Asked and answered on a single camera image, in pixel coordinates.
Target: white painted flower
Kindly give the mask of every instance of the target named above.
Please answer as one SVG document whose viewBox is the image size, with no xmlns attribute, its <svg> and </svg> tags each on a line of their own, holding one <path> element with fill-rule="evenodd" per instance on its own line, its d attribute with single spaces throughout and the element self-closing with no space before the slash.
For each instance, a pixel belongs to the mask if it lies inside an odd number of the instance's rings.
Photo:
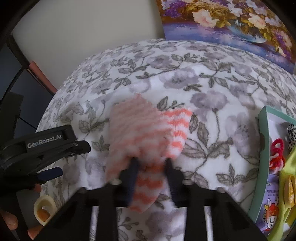
<svg viewBox="0 0 296 241">
<path fill-rule="evenodd" d="M 205 9 L 201 9 L 198 12 L 192 13 L 194 21 L 199 23 L 203 27 L 210 27 L 213 28 L 216 26 L 216 22 L 219 19 L 212 19 L 210 12 Z"/>
<path fill-rule="evenodd" d="M 279 20 L 278 16 L 275 16 L 275 18 L 265 17 L 265 22 L 272 25 L 272 26 L 280 27 L 281 24 L 279 21 L 280 20 Z"/>
<path fill-rule="evenodd" d="M 242 10 L 240 8 L 236 8 L 235 4 L 228 3 L 227 6 L 230 12 L 235 16 L 240 17 L 242 15 Z"/>
<path fill-rule="evenodd" d="M 286 46 L 288 48 L 291 48 L 292 47 L 292 42 L 291 42 L 289 36 L 284 31 L 281 31 L 280 34 L 283 36 L 283 39 L 285 41 Z"/>
<path fill-rule="evenodd" d="M 166 10 L 170 8 L 170 4 L 176 2 L 176 0 L 166 0 L 165 2 L 161 0 L 161 6 L 163 7 L 163 10 Z"/>
<path fill-rule="evenodd" d="M 250 18 L 248 18 L 249 22 L 251 24 L 254 24 L 254 26 L 258 29 L 264 29 L 266 26 L 266 23 L 264 21 L 264 19 L 260 18 L 258 15 L 256 14 L 252 14 L 249 13 L 249 15 L 251 16 Z"/>
<path fill-rule="evenodd" d="M 281 47 L 279 47 L 279 53 L 281 54 L 281 56 L 287 57 Z"/>
<path fill-rule="evenodd" d="M 254 2 L 251 1 L 251 0 L 246 0 L 246 4 L 248 5 L 248 7 L 251 7 L 251 8 L 257 8 L 256 3 L 254 3 Z"/>
<path fill-rule="evenodd" d="M 257 7 L 256 6 L 256 8 L 253 8 L 253 9 L 257 14 L 263 14 L 264 16 L 267 15 L 267 11 L 264 7 Z"/>
</svg>

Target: silver bolt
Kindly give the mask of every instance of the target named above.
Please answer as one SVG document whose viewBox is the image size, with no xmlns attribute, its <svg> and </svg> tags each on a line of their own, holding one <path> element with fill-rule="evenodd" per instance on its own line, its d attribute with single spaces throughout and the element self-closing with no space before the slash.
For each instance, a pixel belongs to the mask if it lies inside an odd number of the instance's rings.
<svg viewBox="0 0 296 241">
<path fill-rule="evenodd" d="M 122 181 L 120 179 L 112 179 L 110 181 L 111 185 L 120 185 L 122 183 Z"/>
<path fill-rule="evenodd" d="M 217 188 L 217 192 L 219 192 L 219 193 L 225 193 L 226 191 L 225 191 L 224 187 L 218 187 Z"/>
<path fill-rule="evenodd" d="M 182 184 L 183 184 L 183 185 L 186 185 L 186 186 L 190 186 L 190 185 L 193 184 L 193 181 L 191 181 L 190 179 L 184 179 L 184 180 L 182 181 Z"/>
</svg>

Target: leopard print item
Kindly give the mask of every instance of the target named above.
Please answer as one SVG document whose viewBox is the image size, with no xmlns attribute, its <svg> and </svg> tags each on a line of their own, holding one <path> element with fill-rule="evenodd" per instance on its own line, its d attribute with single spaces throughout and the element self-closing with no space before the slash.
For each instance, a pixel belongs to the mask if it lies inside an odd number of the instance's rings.
<svg viewBox="0 0 296 241">
<path fill-rule="evenodd" d="M 290 124 L 288 127 L 288 134 L 289 134 L 289 145 L 288 149 L 292 150 L 293 147 L 296 145 L 296 126 Z"/>
</svg>

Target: pink striped fabric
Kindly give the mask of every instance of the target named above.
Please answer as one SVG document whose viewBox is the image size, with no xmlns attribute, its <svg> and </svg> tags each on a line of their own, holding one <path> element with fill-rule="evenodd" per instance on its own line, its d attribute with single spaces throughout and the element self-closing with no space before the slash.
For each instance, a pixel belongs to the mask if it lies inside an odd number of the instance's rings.
<svg viewBox="0 0 296 241">
<path fill-rule="evenodd" d="M 131 157 L 137 157 L 141 164 L 131 210 L 144 212 L 157 199 L 163 189 L 164 161 L 180 155 L 191 115 L 185 108 L 161 112 L 140 94 L 111 110 L 107 181 L 118 178 Z"/>
</svg>

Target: purple package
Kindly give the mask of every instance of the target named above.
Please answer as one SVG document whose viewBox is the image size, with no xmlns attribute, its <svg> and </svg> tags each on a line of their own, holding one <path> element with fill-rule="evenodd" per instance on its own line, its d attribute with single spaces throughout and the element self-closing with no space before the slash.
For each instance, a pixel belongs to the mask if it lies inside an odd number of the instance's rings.
<svg viewBox="0 0 296 241">
<path fill-rule="evenodd" d="M 268 234 L 279 215 L 279 176 L 268 174 L 266 189 L 256 225 L 261 232 Z"/>
</svg>

